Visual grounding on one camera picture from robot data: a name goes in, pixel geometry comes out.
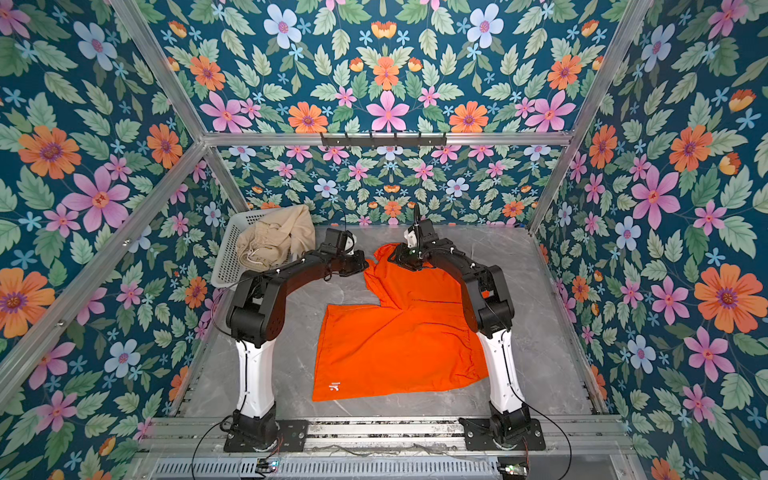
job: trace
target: floral pattern backdrop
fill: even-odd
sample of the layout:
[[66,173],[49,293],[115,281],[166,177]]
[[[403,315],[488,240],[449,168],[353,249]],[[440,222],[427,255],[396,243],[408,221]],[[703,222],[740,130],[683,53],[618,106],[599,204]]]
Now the floral pattern backdrop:
[[655,480],[768,476],[766,13],[651,12],[538,231]]
[[78,4],[0,2],[0,358],[190,143],[110,7]]
[[548,145],[246,147],[221,151],[251,208],[304,203],[315,223],[433,222],[523,227],[560,150]]
[[4,406],[0,478],[125,475],[151,419],[171,412],[210,327],[223,209],[200,162]]
[[152,28],[210,131],[568,129],[626,2],[471,3],[171,0]]

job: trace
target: orange flower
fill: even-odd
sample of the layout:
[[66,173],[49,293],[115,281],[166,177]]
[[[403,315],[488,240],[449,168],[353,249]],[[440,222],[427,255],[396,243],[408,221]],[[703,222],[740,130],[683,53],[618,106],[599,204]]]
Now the orange flower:
[[52,288],[43,288],[48,279],[38,272],[31,272],[24,278],[20,268],[0,270],[0,329],[5,327],[5,338],[22,336],[45,313],[44,305],[55,300]]
[[176,396],[179,394],[179,389],[181,389],[181,384],[184,383],[184,380],[187,378],[189,369],[190,368],[188,366],[181,367],[181,371],[179,372],[179,374],[174,375],[174,379],[170,381],[170,386],[173,387],[168,392],[168,399],[170,401],[173,402],[176,399]]
[[587,285],[587,280],[580,276],[574,278],[574,285],[571,287],[571,292],[574,293],[574,297],[579,303],[584,303],[589,296],[589,285]]
[[739,111],[747,108],[757,98],[751,90],[737,90],[735,94],[730,98],[728,102],[728,108],[731,111]]
[[488,110],[476,101],[468,101],[467,105],[456,107],[456,115],[451,115],[449,123],[453,125],[451,131],[455,134],[479,134],[482,128],[488,124],[485,114]]
[[362,67],[363,67],[363,63],[362,63],[362,58],[360,58],[360,57],[353,58],[349,62],[349,69],[351,71],[362,71]]
[[24,147],[18,155],[24,163],[32,164],[29,170],[41,177],[50,174],[51,178],[60,180],[64,174],[74,172],[74,165],[80,164],[80,155],[74,153],[80,147],[67,138],[67,132],[56,127],[51,132],[48,127],[39,125],[35,127],[34,135],[23,134],[18,142]]
[[600,22],[597,20],[590,20],[589,22],[585,23],[583,27],[581,27],[581,34],[585,37],[592,35],[594,31],[598,29],[599,24]]
[[556,61],[552,65],[552,71],[549,72],[550,88],[565,90],[565,88],[576,81],[576,75],[581,73],[581,57],[578,55],[571,57],[565,55],[562,61]]
[[181,23],[173,20],[172,22],[168,22],[168,26],[179,38],[187,36],[187,27],[183,26]]
[[98,449],[98,454],[103,456],[109,455],[112,453],[112,449],[114,448],[114,443],[116,442],[115,437],[110,437],[106,440],[104,440],[104,443],[101,444],[101,447]]
[[296,128],[298,134],[324,134],[328,131],[326,129],[328,119],[325,115],[321,115],[322,112],[317,105],[310,107],[310,104],[300,101],[296,107],[291,107],[288,113],[291,115],[288,123]]
[[402,212],[402,207],[400,207],[400,204],[397,202],[390,201],[385,207],[384,207],[384,213],[389,215],[390,217],[394,218],[400,215]]
[[371,31],[376,38],[392,38],[397,31],[397,24],[395,22],[373,22]]
[[208,287],[206,281],[202,276],[196,276],[190,281],[190,285],[187,287],[187,298],[184,302],[190,306],[190,308],[197,308],[203,303],[205,294],[208,293]]
[[699,167],[699,162],[709,157],[712,151],[709,149],[712,144],[712,134],[704,133],[706,130],[707,127],[703,125],[697,125],[693,130],[688,127],[680,133],[680,138],[674,139],[672,142],[674,152],[670,155],[670,163],[674,165],[675,170],[682,172],[687,168],[692,172]]
[[419,71],[422,68],[424,68],[424,65],[422,65],[422,61],[419,60],[416,57],[411,57],[410,60],[408,60],[408,69],[410,71]]
[[654,458],[654,463],[650,467],[650,474],[654,480],[680,480],[680,474],[677,470],[670,467],[669,462],[663,458]]
[[762,318],[768,315],[768,300],[753,295],[763,291],[753,273],[741,275],[741,269],[736,265],[724,263],[720,272],[713,266],[701,274],[704,283],[697,283],[694,296],[699,303],[701,315],[707,319],[715,319],[715,327],[725,333],[733,333],[733,324],[742,333],[748,333],[757,328],[753,315]]
[[395,65],[392,57],[381,57],[379,64],[373,67],[373,74],[376,76],[374,80],[384,90],[392,90],[392,87],[397,85],[398,73],[400,73],[400,68]]
[[170,169],[181,156],[181,145],[179,145],[179,136],[172,131],[166,124],[152,125],[149,127],[147,137],[147,146],[152,148],[152,158],[163,167]]
[[594,375],[594,381],[598,383],[598,388],[600,389],[600,395],[603,396],[603,400],[608,399],[608,391],[605,389],[605,379],[603,378],[603,374],[598,372],[598,368],[596,366],[592,366],[592,375]]
[[190,71],[192,75],[196,75],[194,78],[197,83],[204,85],[208,90],[222,90],[224,88],[224,82],[227,79],[224,74],[221,73],[221,67],[216,65],[215,61],[209,61],[208,57],[201,55],[198,57],[192,57],[192,66]]
[[524,209],[525,205],[523,205],[522,202],[509,202],[508,204],[504,205],[504,210],[502,210],[502,213],[505,217],[516,217],[519,214],[522,214]]
[[592,145],[589,147],[590,163],[592,167],[603,168],[614,157],[614,148],[618,145],[615,137],[616,129],[613,126],[603,125],[600,131],[594,133]]
[[726,175],[738,174],[739,167],[741,167],[741,160],[739,160],[739,154],[736,152],[731,152],[720,159],[720,171]]
[[99,470],[94,476],[87,478],[86,480],[112,480],[112,474],[104,473],[104,470]]

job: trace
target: pink flower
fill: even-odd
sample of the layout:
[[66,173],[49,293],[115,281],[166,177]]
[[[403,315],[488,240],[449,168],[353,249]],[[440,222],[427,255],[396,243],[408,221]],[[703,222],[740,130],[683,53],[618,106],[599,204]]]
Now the pink flower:
[[652,306],[654,312],[664,311],[664,319],[669,325],[672,325],[675,320],[675,313],[683,318],[690,317],[688,308],[683,305],[682,302],[688,298],[688,289],[682,286],[673,290],[674,285],[672,279],[667,277],[664,279],[664,289],[662,290],[658,285],[652,285],[650,291],[661,300],[656,300]]
[[11,35],[16,30],[22,37],[29,38],[29,32],[22,24],[30,20],[21,10],[13,10],[13,0],[0,0],[0,33]]
[[456,152],[460,148],[460,145],[445,145],[443,148],[433,151],[432,158],[439,158],[440,164],[444,164],[448,160],[456,160],[458,158]]
[[437,100],[440,98],[440,94],[435,91],[435,87],[429,87],[429,90],[422,88],[422,96],[419,97],[419,101],[424,102],[424,108],[429,105],[437,105]]
[[381,101],[381,106],[377,104],[366,105],[368,113],[378,117],[371,124],[371,130],[379,131],[383,130],[384,127],[386,127],[387,132],[391,132],[393,127],[395,130],[405,130],[406,123],[400,117],[408,113],[408,105],[395,105],[395,95],[389,90],[384,90]]
[[286,152],[288,158],[296,157],[296,161],[298,161],[300,164],[304,163],[305,158],[312,158],[309,145],[290,145],[286,148],[288,149]]
[[659,170],[651,165],[645,179],[647,187],[641,184],[632,187],[632,195],[638,200],[642,200],[635,205],[632,217],[643,218],[645,214],[648,214],[648,224],[656,230],[661,224],[659,209],[668,214],[677,212],[680,209],[680,202],[677,201],[676,197],[664,194],[675,188],[679,176],[679,173],[672,172],[664,175],[664,178],[659,182]]
[[346,5],[346,0],[326,0],[326,7],[332,12],[333,7],[336,6],[336,4],[339,5]]
[[632,308],[637,308],[637,301],[643,300],[643,294],[638,292],[640,289],[640,282],[633,283],[632,280],[625,281],[625,285],[621,287],[621,292],[624,294],[624,303],[631,304]]
[[323,154],[323,160],[333,160],[336,165],[341,164],[342,158],[349,158],[349,152],[344,151],[344,147],[320,147],[320,150],[326,152]]
[[568,298],[568,291],[564,286],[562,288],[558,287],[558,291],[560,292],[560,298],[563,301],[563,308],[565,308],[568,319],[571,321],[571,323],[576,323],[576,314],[574,313],[574,308],[576,308],[576,299],[574,297]]
[[251,120],[253,120],[254,118],[261,118],[261,112],[259,112],[259,110],[261,110],[261,105],[254,104],[253,100],[251,100],[250,98],[247,101],[240,100],[240,113],[248,114],[248,118],[250,118]]
[[136,426],[136,435],[134,435],[134,440],[136,440],[137,442],[140,442],[145,435],[149,434],[149,431],[151,430],[151,426],[152,426],[152,417],[145,419],[143,422],[139,422],[139,424]]
[[634,165],[629,169],[629,173],[634,175],[632,180],[637,181],[638,178],[645,180],[646,170],[650,168],[650,162],[647,160],[648,156],[646,154],[643,154],[643,156],[640,158],[634,158]]
[[281,177],[285,177],[288,180],[290,180],[293,175],[296,175],[296,171],[293,169],[292,164],[285,165],[285,162],[280,162],[279,165],[277,165],[277,173]]
[[693,391],[686,386],[683,387],[683,393],[688,397],[683,400],[683,406],[694,411],[694,418],[697,422],[701,423],[704,419],[707,419],[710,422],[715,421],[715,415],[710,410],[715,406],[715,401],[708,396],[703,396],[703,392],[698,383],[694,385]]
[[525,121],[525,124],[529,127],[538,125],[536,131],[549,131],[549,127],[552,126],[552,130],[562,130],[565,128],[565,120],[560,118],[561,115],[570,114],[575,108],[575,104],[565,104],[565,90],[560,90],[552,97],[552,103],[549,103],[544,98],[536,100],[535,108],[539,113],[537,115],[531,115],[531,117]]
[[80,224],[75,222],[74,219],[78,217],[78,212],[67,212],[67,208],[59,204],[56,206],[56,211],[48,210],[43,212],[45,218],[50,222],[45,226],[45,229],[49,232],[58,232],[62,237],[69,237],[69,230],[80,230]]
[[491,178],[500,177],[504,173],[504,164],[502,161],[496,163],[491,162],[488,164],[488,169],[485,172],[491,175]]
[[362,166],[360,162],[358,161],[354,167],[349,168],[349,177],[355,177],[355,180],[360,180],[361,178],[368,178],[368,174],[366,173],[368,171],[367,168]]
[[729,359],[720,356],[728,350],[727,340],[715,339],[710,343],[710,334],[702,326],[696,331],[696,337],[699,339],[698,342],[690,336],[684,340],[686,346],[696,352],[688,357],[688,365],[695,369],[704,365],[704,373],[713,382],[717,381],[717,369],[725,373],[736,371]]
[[730,32],[733,30],[733,21],[739,20],[750,10],[749,7],[744,5],[742,0],[723,0],[720,6],[723,8],[723,11],[713,13],[708,20],[710,25],[714,25],[712,30],[710,30],[710,40],[717,37],[718,33],[722,33],[723,37],[730,35]]
[[67,372],[67,363],[60,358],[72,353],[73,349],[74,343],[66,342],[51,350],[47,355],[43,355],[35,371],[29,376],[29,387],[33,390],[40,388],[45,378],[48,377],[49,370],[53,375],[64,375]]
[[422,180],[426,180],[427,178],[434,175],[432,172],[432,165],[429,165],[427,167],[427,164],[422,162],[421,165],[413,169],[416,172],[416,178],[420,178]]
[[214,129],[216,131],[225,131],[229,128],[230,132],[239,134],[242,131],[240,127],[250,127],[253,125],[253,123],[243,115],[238,115],[240,113],[239,101],[229,100],[227,105],[224,106],[224,100],[214,92],[208,94],[208,100],[210,100],[210,103],[213,105],[202,104],[200,109],[205,112],[205,114],[210,115],[211,117],[216,117],[214,120]]
[[186,232],[190,230],[189,223],[190,219],[184,218],[184,215],[181,213],[178,213],[176,215],[170,216],[170,221],[173,222],[173,225],[170,227],[174,232],[178,233],[179,237],[184,235]]
[[419,3],[422,5],[427,5],[429,3],[432,10],[437,10],[440,6],[440,0],[419,0]]
[[603,174],[598,174],[596,177],[594,174],[589,175],[589,183],[584,185],[584,191],[587,193],[587,202],[600,203],[600,194],[605,192],[605,186],[603,183]]
[[600,230],[600,225],[598,225],[598,220],[601,218],[598,215],[595,215],[593,212],[589,213],[589,216],[585,219],[587,224],[584,225],[584,228],[589,232],[590,235],[594,235],[595,232]]
[[112,180],[117,180],[119,178],[121,182],[125,182],[128,181],[128,177],[126,177],[126,175],[134,173],[132,169],[125,166],[126,163],[127,161],[125,160],[125,157],[117,158],[114,155],[110,155],[109,163],[104,164],[104,168],[112,172],[110,175]]
[[144,289],[139,287],[136,282],[131,282],[130,285],[123,283],[120,285],[121,294],[118,295],[117,301],[123,303],[123,308],[128,310],[131,308],[131,304],[138,305],[141,300],[139,296],[144,292]]
[[101,217],[110,227],[117,228],[128,218],[128,210],[120,205],[117,200],[125,200],[131,189],[125,185],[115,185],[110,188],[109,172],[106,168],[96,169],[94,185],[88,177],[83,174],[74,174],[74,184],[82,190],[83,194],[69,194],[61,201],[65,207],[72,210],[90,209],[83,217],[85,231],[92,232],[101,227]]
[[571,168],[571,180],[576,180],[576,183],[581,181],[581,175],[587,173],[587,168],[584,165],[585,163],[587,163],[587,154],[580,155],[579,153],[576,153],[576,157],[571,160],[571,164],[569,165]]
[[469,151],[470,157],[477,157],[478,161],[483,161],[486,157],[493,157],[493,145],[472,145]]
[[104,313],[104,304],[98,300],[103,299],[106,294],[107,289],[103,286],[94,290],[94,294],[91,296],[88,305],[84,306],[83,309],[78,312],[78,323],[85,325],[88,319],[91,318],[91,313],[95,313],[96,315]]
[[594,340],[594,332],[589,328],[589,325],[585,326],[581,330],[581,338],[589,345]]
[[339,87],[338,93],[336,93],[336,99],[339,101],[339,106],[347,106],[352,108],[352,102],[357,101],[357,97],[352,94],[352,88]]
[[56,393],[51,397],[51,405],[41,405],[35,408],[35,413],[41,417],[35,431],[40,433],[51,424],[53,424],[51,430],[54,432],[61,430],[64,419],[78,413],[77,407],[70,406],[76,399],[78,399],[77,393],[70,393],[67,398],[64,398],[64,393],[61,390],[56,390]]
[[194,183],[200,182],[200,179],[205,180],[208,178],[205,173],[205,167],[207,166],[208,164],[205,163],[205,160],[197,162],[197,165],[194,166],[194,170],[192,170],[192,180],[194,180]]
[[704,228],[704,233],[709,236],[712,233],[712,227],[718,230],[725,227],[725,222],[720,218],[725,215],[727,210],[725,207],[715,208],[714,200],[708,201],[706,210],[703,208],[694,210],[694,213],[699,217],[694,222],[694,227]]
[[170,195],[170,204],[175,205],[176,202],[181,202],[182,204],[186,203],[187,198],[184,196],[184,192],[189,189],[190,188],[186,184],[179,185],[176,191]]
[[520,117],[522,115],[523,118],[528,118],[528,114],[532,114],[536,111],[535,103],[528,100],[528,97],[524,97],[522,102],[515,105],[515,110],[517,110],[515,112],[516,117]]

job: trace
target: beige clothing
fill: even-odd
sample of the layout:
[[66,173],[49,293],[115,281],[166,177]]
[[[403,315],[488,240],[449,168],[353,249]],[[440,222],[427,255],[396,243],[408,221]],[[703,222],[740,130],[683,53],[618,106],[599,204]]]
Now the beige clothing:
[[237,238],[237,259],[249,270],[264,272],[297,260],[315,248],[315,227],[307,205],[276,208]]

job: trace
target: orange garment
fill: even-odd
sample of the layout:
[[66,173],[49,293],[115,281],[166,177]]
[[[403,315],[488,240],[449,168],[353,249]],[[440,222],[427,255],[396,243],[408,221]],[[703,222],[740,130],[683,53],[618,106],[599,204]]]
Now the orange garment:
[[461,288],[446,272],[411,272],[387,261],[397,243],[368,260],[376,305],[328,305],[317,346],[312,400],[458,389],[488,376]]

